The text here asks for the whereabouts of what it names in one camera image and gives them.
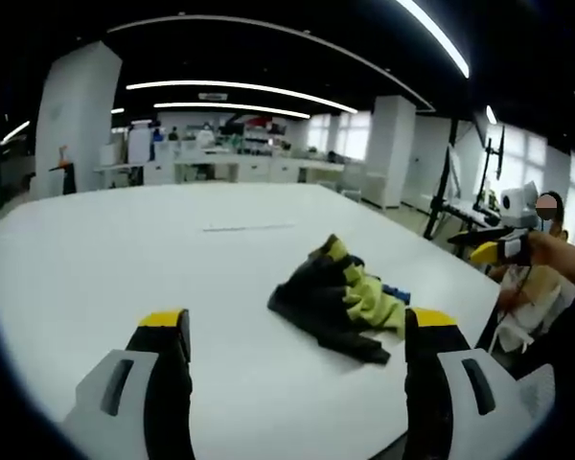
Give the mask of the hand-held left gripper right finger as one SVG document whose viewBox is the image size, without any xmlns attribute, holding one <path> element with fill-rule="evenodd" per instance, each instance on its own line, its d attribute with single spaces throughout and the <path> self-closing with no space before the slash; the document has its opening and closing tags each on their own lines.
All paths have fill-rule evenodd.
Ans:
<svg viewBox="0 0 575 460">
<path fill-rule="evenodd" d="M 405 459 L 519 459 L 518 381 L 436 310 L 405 316 Z"/>
</svg>

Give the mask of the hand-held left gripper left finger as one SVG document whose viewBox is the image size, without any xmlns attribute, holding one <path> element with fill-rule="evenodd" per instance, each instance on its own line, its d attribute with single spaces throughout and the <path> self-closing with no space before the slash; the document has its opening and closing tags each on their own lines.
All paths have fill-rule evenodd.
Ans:
<svg viewBox="0 0 575 460">
<path fill-rule="evenodd" d="M 77 385 L 61 429 L 88 459 L 193 459 L 189 311 L 154 312 Z"/>
</svg>

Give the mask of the person's right hand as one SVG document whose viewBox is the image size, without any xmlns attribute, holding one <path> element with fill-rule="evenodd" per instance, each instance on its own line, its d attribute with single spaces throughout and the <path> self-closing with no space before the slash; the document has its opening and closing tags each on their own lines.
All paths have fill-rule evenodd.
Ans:
<svg viewBox="0 0 575 460">
<path fill-rule="evenodd" d="M 552 266 L 556 259 L 556 252 L 564 242 L 547 233 L 533 230 L 526 235 L 526 243 L 532 265 Z"/>
</svg>

